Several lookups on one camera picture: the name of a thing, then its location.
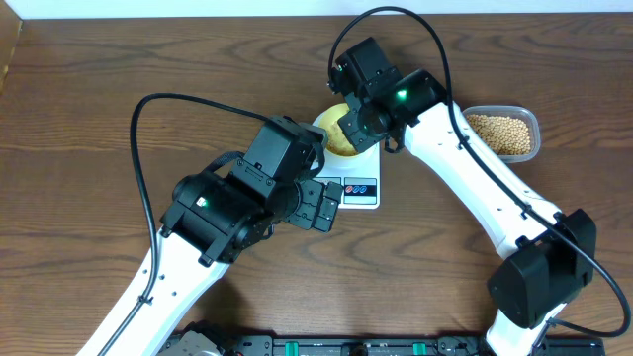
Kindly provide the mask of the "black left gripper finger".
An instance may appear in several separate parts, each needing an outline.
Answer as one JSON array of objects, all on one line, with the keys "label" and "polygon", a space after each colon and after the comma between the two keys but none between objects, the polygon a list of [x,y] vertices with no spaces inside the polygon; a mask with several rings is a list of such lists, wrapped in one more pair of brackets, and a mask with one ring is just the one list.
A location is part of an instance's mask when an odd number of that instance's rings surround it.
[{"label": "black left gripper finger", "polygon": [[330,232],[341,203],[343,187],[335,182],[327,182],[317,205],[313,228],[320,232]]},{"label": "black left gripper finger", "polygon": [[306,180],[297,187],[299,203],[285,222],[302,229],[327,229],[327,218],[319,215],[325,186],[316,180]]}]

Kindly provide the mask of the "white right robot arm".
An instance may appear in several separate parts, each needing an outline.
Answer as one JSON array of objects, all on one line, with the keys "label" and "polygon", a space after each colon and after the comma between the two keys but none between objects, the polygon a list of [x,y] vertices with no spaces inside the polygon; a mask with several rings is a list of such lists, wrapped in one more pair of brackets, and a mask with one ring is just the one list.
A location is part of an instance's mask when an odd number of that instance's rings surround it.
[{"label": "white right robot arm", "polygon": [[486,231],[501,265],[487,282],[497,306],[485,342],[495,355],[529,355],[596,269],[596,227],[565,215],[524,184],[474,133],[447,84],[402,76],[368,38],[328,60],[333,93],[350,107],[340,123],[359,152],[394,142],[431,168]]}]

